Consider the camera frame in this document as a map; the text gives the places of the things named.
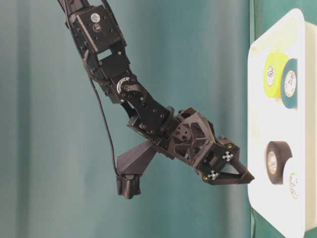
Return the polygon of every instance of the label on tape core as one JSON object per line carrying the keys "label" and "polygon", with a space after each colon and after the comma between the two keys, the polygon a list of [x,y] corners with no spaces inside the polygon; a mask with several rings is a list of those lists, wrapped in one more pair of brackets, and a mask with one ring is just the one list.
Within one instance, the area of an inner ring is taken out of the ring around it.
{"label": "label on tape core", "polygon": [[269,172],[274,175],[277,171],[277,159],[273,151],[270,151],[267,155],[267,167]]}
{"label": "label on tape core", "polygon": [[292,70],[288,71],[284,82],[284,90],[287,97],[293,97],[296,90],[296,83],[297,79],[295,72]]}
{"label": "label on tape core", "polygon": [[298,178],[297,175],[293,172],[289,176],[289,190],[291,192],[291,195],[293,198],[298,198],[298,192],[297,192],[297,187],[298,187]]}
{"label": "label on tape core", "polygon": [[268,86],[272,86],[274,82],[274,67],[270,66],[267,69],[267,78],[266,78]]}

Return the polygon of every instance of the circular servo horn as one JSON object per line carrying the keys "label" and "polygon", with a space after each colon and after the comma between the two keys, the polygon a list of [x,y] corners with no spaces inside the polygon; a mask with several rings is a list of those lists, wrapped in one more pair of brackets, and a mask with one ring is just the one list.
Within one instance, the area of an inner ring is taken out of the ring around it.
{"label": "circular servo horn", "polygon": [[130,80],[130,78],[129,77],[125,77],[125,78],[120,79],[120,81],[117,83],[118,94],[120,94],[121,91],[122,91],[121,86],[122,86],[123,82],[128,81],[128,80]]}

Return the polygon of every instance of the teal tape roll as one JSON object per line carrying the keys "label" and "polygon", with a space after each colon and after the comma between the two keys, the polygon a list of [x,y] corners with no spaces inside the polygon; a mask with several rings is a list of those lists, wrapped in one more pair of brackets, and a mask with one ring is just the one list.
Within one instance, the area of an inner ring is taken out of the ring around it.
{"label": "teal tape roll", "polygon": [[297,107],[297,59],[290,59],[283,70],[281,81],[282,101],[287,108]]}

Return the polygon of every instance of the checkered marker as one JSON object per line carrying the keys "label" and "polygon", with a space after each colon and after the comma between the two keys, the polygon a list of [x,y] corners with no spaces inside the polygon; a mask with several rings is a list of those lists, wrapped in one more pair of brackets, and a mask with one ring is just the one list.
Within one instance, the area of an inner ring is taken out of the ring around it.
{"label": "checkered marker", "polygon": [[231,154],[229,151],[227,151],[222,158],[224,160],[226,160],[227,162],[229,162],[232,159],[232,157],[233,157],[233,154]]}
{"label": "checkered marker", "polygon": [[208,174],[208,178],[211,178],[212,180],[215,180],[219,176],[219,173],[216,173],[214,170]]}

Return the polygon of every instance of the tape roll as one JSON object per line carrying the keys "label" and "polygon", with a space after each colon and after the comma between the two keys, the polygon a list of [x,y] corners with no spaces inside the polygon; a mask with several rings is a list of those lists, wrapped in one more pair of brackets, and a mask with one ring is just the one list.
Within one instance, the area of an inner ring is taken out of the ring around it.
{"label": "tape roll", "polygon": [[266,150],[266,170],[273,184],[283,184],[283,171],[292,151],[285,141],[271,141]]}
{"label": "tape roll", "polygon": [[284,53],[271,53],[268,55],[264,67],[264,90],[269,98],[281,97],[281,79],[283,69],[288,61]]}
{"label": "tape roll", "polygon": [[290,59],[283,71],[281,82],[282,101],[287,108],[297,107],[297,59]]}

